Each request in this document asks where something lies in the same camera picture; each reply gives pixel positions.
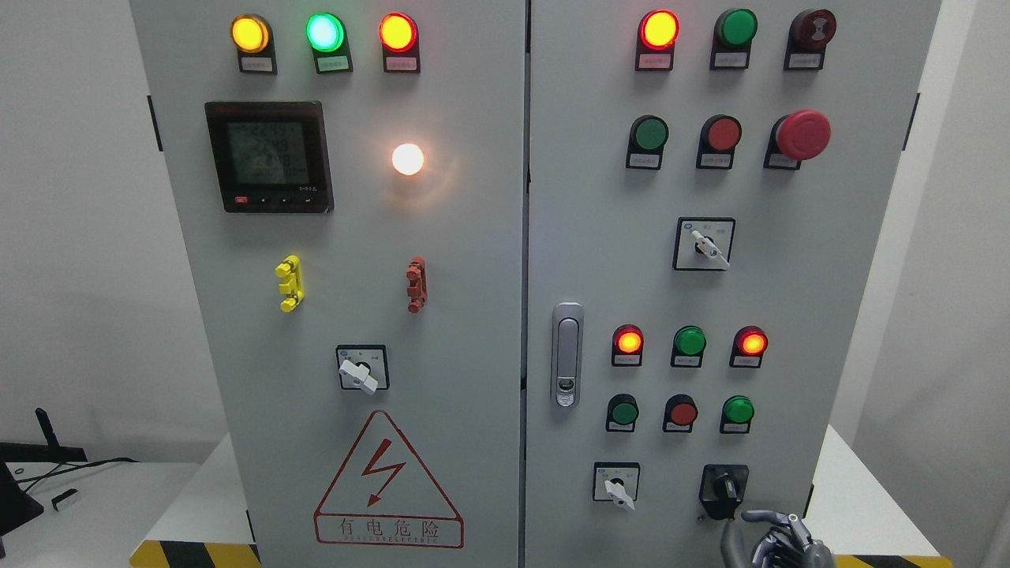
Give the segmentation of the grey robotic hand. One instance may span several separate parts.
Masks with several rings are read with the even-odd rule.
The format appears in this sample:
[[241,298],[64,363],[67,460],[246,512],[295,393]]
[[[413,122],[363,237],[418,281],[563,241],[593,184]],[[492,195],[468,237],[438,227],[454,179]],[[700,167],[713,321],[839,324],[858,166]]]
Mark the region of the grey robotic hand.
[[748,510],[747,522],[768,522],[771,529],[747,552],[736,520],[726,520],[720,539],[725,567],[836,567],[836,557],[822,540],[815,539],[797,514]]

